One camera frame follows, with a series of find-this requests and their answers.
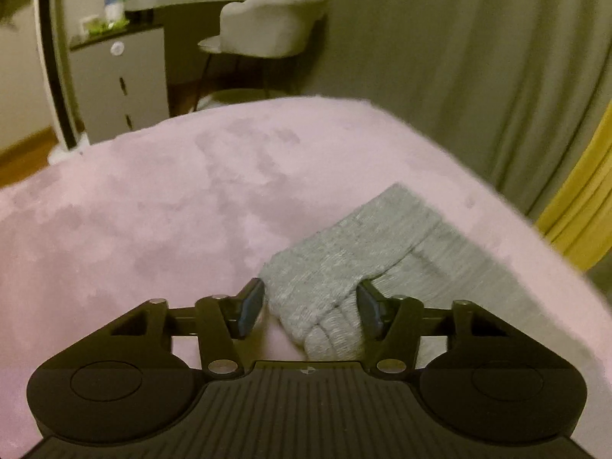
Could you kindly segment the grey knit pants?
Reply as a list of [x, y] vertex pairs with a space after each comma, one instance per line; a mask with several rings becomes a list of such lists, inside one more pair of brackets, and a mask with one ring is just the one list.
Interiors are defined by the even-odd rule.
[[274, 255], [261, 269], [271, 313], [315, 361], [361, 358], [357, 285], [430, 308], [468, 299], [582, 371], [596, 359], [564, 333], [510, 270], [400, 184]]

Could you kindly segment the pink plush bed blanket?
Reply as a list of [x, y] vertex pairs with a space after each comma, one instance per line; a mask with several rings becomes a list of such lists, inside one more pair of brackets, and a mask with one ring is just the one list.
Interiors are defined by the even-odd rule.
[[239, 291], [276, 252], [404, 184], [505, 264], [525, 295], [484, 307], [571, 361], [574, 438], [611, 454], [611, 311], [482, 179], [372, 104], [299, 96], [175, 117], [1, 192], [1, 454], [41, 438], [27, 381], [150, 298]]

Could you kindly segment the yellow curtain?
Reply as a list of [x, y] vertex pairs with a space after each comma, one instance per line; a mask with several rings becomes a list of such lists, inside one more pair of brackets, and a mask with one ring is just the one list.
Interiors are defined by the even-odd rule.
[[611, 250], [611, 110], [535, 223], [542, 237], [568, 262], [587, 272]]

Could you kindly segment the grey curtain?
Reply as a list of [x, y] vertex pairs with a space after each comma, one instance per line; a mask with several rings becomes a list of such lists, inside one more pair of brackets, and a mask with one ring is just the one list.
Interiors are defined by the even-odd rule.
[[330, 0], [305, 87], [411, 123], [536, 223], [611, 110], [611, 0]]

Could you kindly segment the white shell-back chair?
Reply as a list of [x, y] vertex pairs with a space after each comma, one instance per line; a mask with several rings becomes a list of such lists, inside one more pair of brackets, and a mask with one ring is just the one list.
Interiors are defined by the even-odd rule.
[[198, 43], [207, 54], [204, 71], [218, 55], [280, 60], [302, 54], [328, 0], [245, 0], [220, 13], [220, 33]]

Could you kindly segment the white bottle on cabinet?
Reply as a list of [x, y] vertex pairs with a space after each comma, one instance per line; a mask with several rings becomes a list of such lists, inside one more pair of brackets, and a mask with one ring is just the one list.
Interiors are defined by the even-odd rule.
[[124, 18], [124, 0], [104, 0], [104, 12], [109, 24], [121, 21]]

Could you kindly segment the white standing mirror frame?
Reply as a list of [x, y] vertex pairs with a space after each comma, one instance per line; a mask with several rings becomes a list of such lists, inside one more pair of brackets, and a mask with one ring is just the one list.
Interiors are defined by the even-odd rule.
[[79, 132], [74, 108], [70, 104], [70, 81], [64, 60], [58, 0], [31, 1], [42, 83], [57, 138], [57, 144], [49, 152], [48, 163], [56, 165], [81, 155], [89, 140], [86, 134]]

